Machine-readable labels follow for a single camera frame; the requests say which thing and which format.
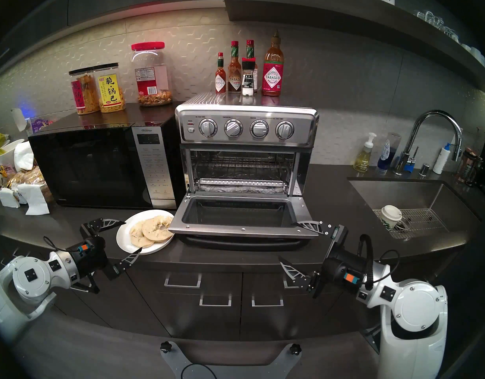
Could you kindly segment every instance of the oven control panel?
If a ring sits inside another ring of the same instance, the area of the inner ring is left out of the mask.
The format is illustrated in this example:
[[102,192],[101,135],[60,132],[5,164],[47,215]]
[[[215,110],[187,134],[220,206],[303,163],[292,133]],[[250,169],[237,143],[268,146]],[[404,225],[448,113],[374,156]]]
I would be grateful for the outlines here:
[[169,166],[159,126],[133,127],[135,147],[151,201],[174,199]]
[[312,147],[318,114],[291,112],[177,112],[183,143],[255,144]]

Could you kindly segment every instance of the kitchen counter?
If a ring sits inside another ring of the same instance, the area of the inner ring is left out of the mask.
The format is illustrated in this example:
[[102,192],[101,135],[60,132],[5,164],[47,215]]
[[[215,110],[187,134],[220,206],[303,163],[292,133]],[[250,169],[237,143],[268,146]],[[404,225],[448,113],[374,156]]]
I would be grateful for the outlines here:
[[[375,168],[370,168],[366,173],[358,173],[351,166],[312,164],[308,172],[304,200],[313,220],[342,224],[348,228],[345,248],[350,252],[356,252],[360,234],[371,236],[375,258],[390,248],[398,250],[402,257],[414,257],[462,246],[469,239],[468,233],[463,231],[421,236],[407,241],[392,238],[348,181],[362,178],[442,181],[459,195],[478,218],[481,219],[485,214],[485,195],[476,188],[455,183],[451,173],[436,175],[429,172],[426,178],[419,177],[417,170],[411,175],[398,177],[391,172],[384,176],[378,175]],[[49,215],[26,216],[27,206],[18,209],[5,208],[0,203],[0,235],[32,246],[48,247],[43,241],[43,236],[46,235],[58,247],[68,247],[81,240],[79,226],[82,223],[99,217],[124,221],[136,213],[135,210],[69,208],[56,203],[48,205]],[[116,232],[115,228],[102,233],[106,240],[105,250],[110,259],[127,256],[116,244]],[[330,239],[319,236],[296,251],[248,252],[201,249],[186,245],[175,238],[163,250],[141,256],[135,267],[175,271],[273,271],[279,267],[278,255],[295,264],[321,263],[329,243]]]

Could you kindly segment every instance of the plastic jar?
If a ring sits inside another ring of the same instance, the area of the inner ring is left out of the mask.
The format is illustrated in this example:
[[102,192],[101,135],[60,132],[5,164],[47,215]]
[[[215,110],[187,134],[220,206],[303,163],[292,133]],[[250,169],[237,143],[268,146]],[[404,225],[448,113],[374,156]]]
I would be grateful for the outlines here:
[[97,83],[93,68],[87,67],[69,72],[72,94],[79,115],[94,113],[101,108],[98,105]]
[[137,102],[151,107],[172,103],[171,77],[164,62],[163,42],[132,45],[132,66],[137,83]]
[[98,89],[98,103],[102,113],[113,113],[125,109],[123,90],[118,85],[120,81],[118,66],[118,63],[112,63],[93,67]]

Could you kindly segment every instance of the red lid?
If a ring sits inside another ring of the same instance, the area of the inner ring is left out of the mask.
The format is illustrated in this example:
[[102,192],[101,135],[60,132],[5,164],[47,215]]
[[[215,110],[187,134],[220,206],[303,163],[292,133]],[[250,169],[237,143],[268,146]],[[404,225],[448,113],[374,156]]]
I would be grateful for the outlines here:
[[144,51],[144,50],[161,50],[165,47],[163,42],[143,42],[134,43],[132,45],[132,50],[134,51]]

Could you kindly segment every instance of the white plate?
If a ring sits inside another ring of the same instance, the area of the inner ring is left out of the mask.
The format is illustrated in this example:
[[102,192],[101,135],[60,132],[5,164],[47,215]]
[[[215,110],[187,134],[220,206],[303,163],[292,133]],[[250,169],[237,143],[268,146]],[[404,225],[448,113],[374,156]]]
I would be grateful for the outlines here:
[[[133,253],[136,250],[139,250],[139,247],[134,246],[132,243],[130,243],[130,229],[139,221],[148,220],[157,216],[169,216],[174,218],[174,215],[167,212],[166,210],[151,209],[134,214],[132,217],[125,220],[126,224],[123,224],[120,228],[118,228],[118,232],[116,233],[116,243],[118,243],[120,249],[126,251],[127,253]],[[151,246],[142,249],[140,255],[152,254],[157,252],[158,250],[163,249],[167,244],[169,244],[173,237],[174,234],[172,234],[172,236],[166,241],[156,242]]]

